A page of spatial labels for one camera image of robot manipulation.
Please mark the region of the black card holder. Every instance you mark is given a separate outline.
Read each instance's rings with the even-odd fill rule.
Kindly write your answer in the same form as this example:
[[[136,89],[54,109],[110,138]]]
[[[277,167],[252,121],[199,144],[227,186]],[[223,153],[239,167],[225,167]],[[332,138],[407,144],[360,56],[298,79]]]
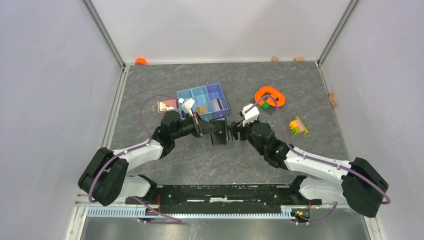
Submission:
[[[210,133],[211,144],[213,146],[226,145],[228,143],[228,124],[225,117],[212,119],[209,121],[216,126],[216,130]]]

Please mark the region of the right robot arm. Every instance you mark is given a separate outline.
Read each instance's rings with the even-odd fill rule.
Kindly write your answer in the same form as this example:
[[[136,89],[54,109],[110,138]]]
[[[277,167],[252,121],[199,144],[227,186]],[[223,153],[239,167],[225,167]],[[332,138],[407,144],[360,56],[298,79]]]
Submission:
[[[235,140],[248,141],[270,166],[305,173],[325,182],[321,185],[302,181],[290,188],[288,196],[295,204],[326,196],[374,218],[380,206],[390,202],[386,194],[389,184],[364,158],[337,160],[303,151],[279,140],[269,124],[258,120],[247,124],[232,122],[229,131]]]

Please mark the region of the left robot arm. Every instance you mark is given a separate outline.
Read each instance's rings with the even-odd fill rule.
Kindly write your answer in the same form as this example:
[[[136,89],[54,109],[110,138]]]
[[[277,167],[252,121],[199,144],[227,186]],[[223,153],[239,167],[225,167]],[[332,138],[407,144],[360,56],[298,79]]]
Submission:
[[[147,162],[166,157],[175,148],[176,139],[188,135],[199,138],[216,130],[217,126],[203,120],[197,113],[181,119],[178,112],[169,111],[146,141],[118,150],[99,148],[77,185],[88,194],[89,202],[102,206],[129,196],[137,196],[145,204],[151,204],[157,198],[157,190],[146,180],[128,177],[127,173]]]

